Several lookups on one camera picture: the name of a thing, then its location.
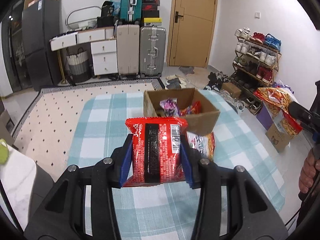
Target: teal suitcase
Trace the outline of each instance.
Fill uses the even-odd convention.
[[[120,20],[125,22],[140,23],[142,11],[142,0],[121,0]]]

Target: door frame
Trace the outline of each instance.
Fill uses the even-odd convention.
[[[214,0],[214,2],[215,2],[215,5],[214,5],[214,16],[213,16],[213,23],[212,23],[212,31],[211,31],[211,40],[210,40],[210,44],[209,44],[209,49],[208,49],[208,53],[207,53],[207,62],[206,62],[205,67],[208,66],[209,56],[210,56],[211,46],[212,46],[212,40],[213,40],[213,34],[214,34],[214,27],[216,25],[218,0]],[[168,45],[167,45],[167,57],[166,57],[167,66],[170,65],[169,63],[170,63],[170,54],[171,54],[171,44],[172,44],[172,33],[173,33],[175,7],[176,7],[176,0],[172,0],[172,2],[171,2],[171,12],[170,12]]]

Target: barcode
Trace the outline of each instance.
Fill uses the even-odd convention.
[[[180,153],[180,125],[170,124],[172,153]]]

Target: silver suitcase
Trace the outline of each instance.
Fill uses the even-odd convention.
[[[139,25],[117,27],[117,61],[119,75],[139,73]]]
[[[140,74],[161,76],[164,63],[166,30],[162,27],[140,28]]]

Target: snack bag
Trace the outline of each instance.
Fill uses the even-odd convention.
[[[180,134],[188,126],[177,117],[129,118],[126,126],[133,133],[133,175],[124,187],[154,186],[184,181],[180,160]]]
[[[216,146],[213,132],[205,136],[199,136],[191,132],[187,132],[189,145],[193,149],[197,149],[202,157],[213,161],[213,152]]]
[[[179,109],[177,107],[176,98],[168,98],[166,100],[160,101],[161,108],[164,111],[164,115],[167,117],[176,116],[179,117]]]
[[[301,132],[300,121],[289,115],[289,104],[293,101],[297,102],[290,90],[286,88],[258,88],[254,94],[263,100],[273,122],[280,132],[291,136]]]
[[[180,111],[180,116],[185,116],[187,114],[199,114],[201,112],[201,102],[196,101],[191,106]]]

